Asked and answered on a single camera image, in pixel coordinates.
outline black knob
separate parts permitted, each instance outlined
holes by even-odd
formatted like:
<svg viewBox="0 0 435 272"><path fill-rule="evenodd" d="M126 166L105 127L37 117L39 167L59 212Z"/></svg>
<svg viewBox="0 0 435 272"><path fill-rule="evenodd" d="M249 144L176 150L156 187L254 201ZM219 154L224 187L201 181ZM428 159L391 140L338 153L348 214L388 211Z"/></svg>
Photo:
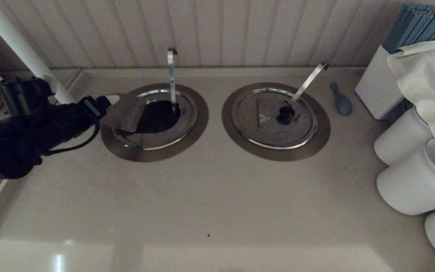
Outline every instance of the black knob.
<svg viewBox="0 0 435 272"><path fill-rule="evenodd" d="M288 125L292 122L292 117L295 116L295 110L290 106L280 107L279 116L276 117L278 123Z"/></svg>

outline beige countertop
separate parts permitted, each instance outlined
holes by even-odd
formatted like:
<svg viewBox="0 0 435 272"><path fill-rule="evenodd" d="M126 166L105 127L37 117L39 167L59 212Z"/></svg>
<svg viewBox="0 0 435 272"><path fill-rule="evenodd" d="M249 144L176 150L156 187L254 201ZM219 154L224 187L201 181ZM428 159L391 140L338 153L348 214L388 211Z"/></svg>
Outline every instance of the beige countertop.
<svg viewBox="0 0 435 272"><path fill-rule="evenodd" d="M353 91L363 69L331 68L307 89L332 127L310 158L268 161L226 133L221 110L236 89L299 87L311 71L178 69L176 83L209 107L198 141L159 162L118 158L100 137L43 158L0 218L0 272L434 271L424 216L396 212L376 189L386 165L373 141L387 124ZM165 76L165 69L83 70L71 91L77 99L127 93ZM332 81L351 99L352 115L338 114Z"/></svg>

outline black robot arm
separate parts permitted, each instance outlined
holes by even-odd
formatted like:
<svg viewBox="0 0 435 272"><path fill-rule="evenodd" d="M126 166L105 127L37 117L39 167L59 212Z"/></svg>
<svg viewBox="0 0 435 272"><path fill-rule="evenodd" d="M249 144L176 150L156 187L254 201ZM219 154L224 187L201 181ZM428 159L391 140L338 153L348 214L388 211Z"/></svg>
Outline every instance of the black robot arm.
<svg viewBox="0 0 435 272"><path fill-rule="evenodd" d="M48 102L50 95L50 86L43 79L0 82L0 98L10 115L0 121L0 179L24 177L33 166L42 163L41 156L81 148L97 136L99 120L110 106L107 98L88 96L76 104L56 106ZM84 143L52 150L92 125L95 132Z"/></svg>

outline white countertop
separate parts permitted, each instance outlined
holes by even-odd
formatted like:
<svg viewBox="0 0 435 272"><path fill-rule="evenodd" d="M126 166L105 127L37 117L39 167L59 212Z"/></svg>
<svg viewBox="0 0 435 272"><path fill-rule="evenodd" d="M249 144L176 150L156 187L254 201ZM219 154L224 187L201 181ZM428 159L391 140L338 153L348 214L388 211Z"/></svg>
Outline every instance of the white countertop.
<svg viewBox="0 0 435 272"><path fill-rule="evenodd" d="M221 109L237 88L299 87L311 71L178 69L176 83L209 107L201 138L159 162L118 158L100 137L43 158L0 218L0 272L434 271L424 216L396 212L376 189L386 166L373 141L387 124L353 91L362 69L331 68L307 90L332 127L326 146L308 159L268 161L225 132ZM71 90L78 99L127 93L166 82L152 77L165 74L84 70ZM338 114L332 81L351 99L351 116Z"/></svg>

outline metal handle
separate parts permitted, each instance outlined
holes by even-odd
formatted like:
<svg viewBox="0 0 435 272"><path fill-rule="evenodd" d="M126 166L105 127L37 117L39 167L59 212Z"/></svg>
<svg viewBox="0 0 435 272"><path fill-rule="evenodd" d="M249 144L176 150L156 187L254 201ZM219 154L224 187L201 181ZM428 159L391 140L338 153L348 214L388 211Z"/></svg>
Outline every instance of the metal handle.
<svg viewBox="0 0 435 272"><path fill-rule="evenodd" d="M177 102L176 102L176 78L174 76L174 55L177 55L177 50L175 48L167 49L167 62L169 64L169 78L171 81L171 103L172 110L176 113Z"/></svg>
<svg viewBox="0 0 435 272"><path fill-rule="evenodd" d="M313 70L313 72L309 75L309 77L305 80L303 85L298 89L293 98L290 99L290 103L296 101L300 98L300 95L305 91L305 89L309 86L309 84L313 81L313 79L318 76L322 69L328 69L328 62L320 62L320 64Z"/></svg>

